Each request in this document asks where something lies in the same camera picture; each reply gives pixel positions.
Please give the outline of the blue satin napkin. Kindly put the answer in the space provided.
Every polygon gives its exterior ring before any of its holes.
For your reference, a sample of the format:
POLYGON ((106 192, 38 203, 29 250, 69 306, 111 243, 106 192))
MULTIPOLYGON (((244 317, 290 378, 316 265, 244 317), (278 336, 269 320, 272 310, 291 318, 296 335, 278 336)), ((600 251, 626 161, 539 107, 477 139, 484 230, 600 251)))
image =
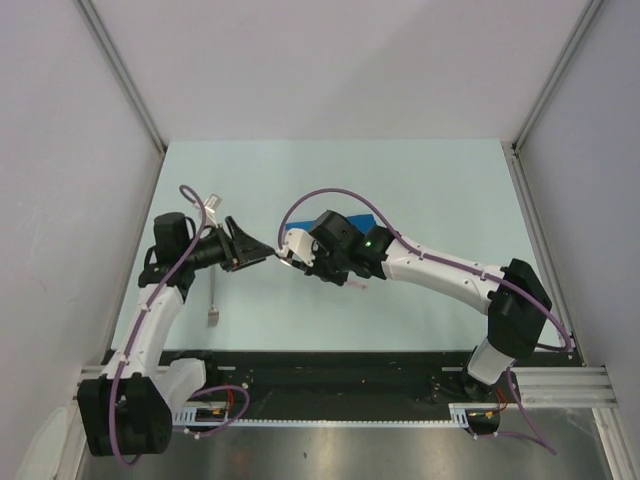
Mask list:
MULTIPOLYGON (((346 219, 363 234, 366 234, 370 228, 377 225, 376 219, 372 214, 351 215, 347 216, 346 219)), ((285 230, 288 231, 297 228, 309 231, 313 223, 313 220, 289 222, 285 224, 285 230)))

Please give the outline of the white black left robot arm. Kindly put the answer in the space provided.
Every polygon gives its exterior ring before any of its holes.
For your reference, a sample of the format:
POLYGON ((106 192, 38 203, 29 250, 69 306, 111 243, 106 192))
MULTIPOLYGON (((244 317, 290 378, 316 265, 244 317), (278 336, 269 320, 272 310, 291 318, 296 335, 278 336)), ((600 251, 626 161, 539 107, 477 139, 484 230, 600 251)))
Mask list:
POLYGON ((170 212, 155 218, 153 235, 126 337, 102 372, 82 381, 76 393, 91 454, 127 464, 167 449, 174 415, 192 394, 207 400, 220 390, 220 374, 199 359, 179 359, 165 373, 158 371, 197 271, 219 266, 235 272, 275 253, 232 217, 224 226, 196 226, 184 214, 170 212))

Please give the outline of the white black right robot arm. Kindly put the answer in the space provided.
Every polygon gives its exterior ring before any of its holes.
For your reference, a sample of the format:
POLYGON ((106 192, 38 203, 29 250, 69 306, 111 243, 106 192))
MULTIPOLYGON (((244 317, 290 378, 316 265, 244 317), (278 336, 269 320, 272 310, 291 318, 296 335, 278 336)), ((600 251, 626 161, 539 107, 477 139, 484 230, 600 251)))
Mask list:
POLYGON ((344 286, 351 275, 405 282, 458 300, 486 316, 487 335, 462 369, 463 396, 484 401, 504 372, 529 358, 551 300, 533 268, 514 259, 483 265, 444 255, 402 237, 389 226, 362 232, 341 214, 327 210, 309 229, 282 229, 278 256, 307 276, 344 286))

